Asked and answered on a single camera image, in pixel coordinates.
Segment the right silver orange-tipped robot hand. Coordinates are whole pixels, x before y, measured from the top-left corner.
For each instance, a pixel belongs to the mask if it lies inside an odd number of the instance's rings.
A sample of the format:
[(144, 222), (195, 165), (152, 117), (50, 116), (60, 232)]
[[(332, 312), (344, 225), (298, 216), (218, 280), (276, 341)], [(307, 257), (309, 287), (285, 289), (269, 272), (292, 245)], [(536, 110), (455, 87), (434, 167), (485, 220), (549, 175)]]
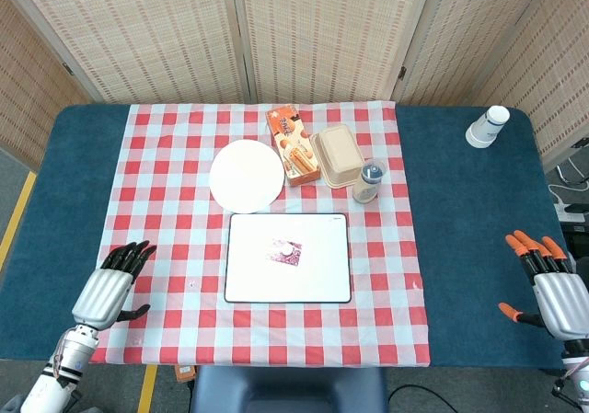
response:
[(500, 311), (515, 323), (543, 327), (561, 341), (588, 338), (588, 290), (560, 246), (550, 237), (536, 241), (516, 230), (505, 237), (518, 256), (537, 300), (537, 315), (507, 303)]

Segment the left silver black-fingered robot hand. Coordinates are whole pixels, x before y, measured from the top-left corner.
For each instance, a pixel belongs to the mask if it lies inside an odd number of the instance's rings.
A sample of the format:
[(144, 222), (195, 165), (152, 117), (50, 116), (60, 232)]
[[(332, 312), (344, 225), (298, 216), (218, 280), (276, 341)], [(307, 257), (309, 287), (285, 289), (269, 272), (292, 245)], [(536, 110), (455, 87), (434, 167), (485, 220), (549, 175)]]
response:
[(75, 302), (72, 310), (75, 322), (102, 331), (116, 322), (133, 321), (144, 316), (150, 304), (143, 304), (134, 310), (122, 308), (146, 261), (155, 252), (156, 246), (148, 240), (111, 250), (100, 267), (90, 275)]

